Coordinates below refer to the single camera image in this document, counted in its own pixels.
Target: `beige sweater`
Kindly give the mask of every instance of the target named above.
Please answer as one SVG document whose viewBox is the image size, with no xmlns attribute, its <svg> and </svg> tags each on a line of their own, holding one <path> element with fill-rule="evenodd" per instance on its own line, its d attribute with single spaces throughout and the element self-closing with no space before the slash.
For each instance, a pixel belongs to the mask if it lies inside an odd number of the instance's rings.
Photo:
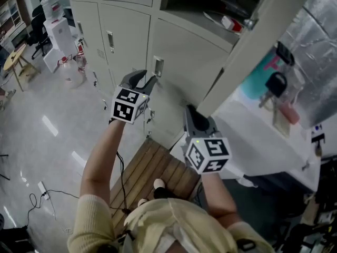
<svg viewBox="0 0 337 253">
<path fill-rule="evenodd" d="M 259 252 L 273 248 L 250 225 L 239 222 L 228 229 L 198 206 L 179 199 L 149 201 L 135 209 L 124 224 L 136 233 L 134 252 L 153 253 L 165 229 L 178 223 L 200 253 L 237 252 L 236 240 L 255 241 Z M 84 195 L 78 201 L 74 233 L 68 240 L 70 253 L 97 252 L 99 246 L 115 239 L 111 215 L 105 201 Z"/>
</svg>

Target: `key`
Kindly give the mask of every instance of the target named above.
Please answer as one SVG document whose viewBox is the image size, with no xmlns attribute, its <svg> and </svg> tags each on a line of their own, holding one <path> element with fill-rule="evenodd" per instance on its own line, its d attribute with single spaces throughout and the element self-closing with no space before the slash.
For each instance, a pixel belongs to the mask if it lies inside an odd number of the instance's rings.
<svg viewBox="0 0 337 253">
<path fill-rule="evenodd" d="M 262 108 L 273 96 L 279 98 L 285 91 L 287 84 L 286 77 L 281 72 L 274 72 L 265 83 L 268 92 L 266 92 L 264 98 L 261 100 L 259 108 Z"/>
</svg>

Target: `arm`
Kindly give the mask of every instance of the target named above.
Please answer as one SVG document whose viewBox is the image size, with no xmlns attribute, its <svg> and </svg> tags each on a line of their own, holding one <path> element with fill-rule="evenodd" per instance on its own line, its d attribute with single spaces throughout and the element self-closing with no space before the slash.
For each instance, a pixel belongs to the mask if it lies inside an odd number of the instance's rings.
<svg viewBox="0 0 337 253">
<path fill-rule="evenodd" d="M 109 205 L 110 178 L 124 126 L 119 120 L 111 122 L 92 150 L 83 171 L 81 196 L 96 195 Z"/>
<path fill-rule="evenodd" d="M 224 228 L 242 221 L 236 204 L 217 173 L 202 175 L 202 183 L 209 206 L 209 214 Z"/>
</svg>

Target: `locker vent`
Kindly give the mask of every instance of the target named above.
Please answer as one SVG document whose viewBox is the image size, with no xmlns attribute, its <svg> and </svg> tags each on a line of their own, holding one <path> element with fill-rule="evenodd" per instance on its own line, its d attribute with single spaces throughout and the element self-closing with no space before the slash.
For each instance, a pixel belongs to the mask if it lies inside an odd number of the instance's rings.
<svg viewBox="0 0 337 253">
<path fill-rule="evenodd" d="M 105 54 L 100 49 L 97 49 L 97 54 L 100 58 L 105 59 Z"/>
<path fill-rule="evenodd" d="M 188 102 L 186 99 L 180 99 L 179 100 L 179 106 L 181 106 L 181 107 L 186 107 L 189 104 L 191 104 L 191 103 Z"/>
</svg>

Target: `office chair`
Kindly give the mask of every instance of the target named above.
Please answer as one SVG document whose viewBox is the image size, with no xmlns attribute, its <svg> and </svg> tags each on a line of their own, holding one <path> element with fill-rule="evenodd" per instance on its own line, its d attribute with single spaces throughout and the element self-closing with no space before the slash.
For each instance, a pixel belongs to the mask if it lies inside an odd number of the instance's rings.
<svg viewBox="0 0 337 253">
<path fill-rule="evenodd" d="M 43 46 L 49 44 L 51 41 L 48 37 L 47 32 L 43 33 L 43 22 L 46 20 L 46 17 L 43 13 L 42 6 L 38 6 L 36 9 L 33 10 L 31 26 L 33 31 L 30 33 L 30 37 L 27 39 L 27 43 L 29 46 L 33 44 L 37 44 L 35 46 L 35 52 L 32 55 L 32 60 L 34 60 L 34 55 L 38 52 L 38 50 L 42 50 L 42 56 L 45 56 L 45 52 L 43 50 Z"/>
</svg>

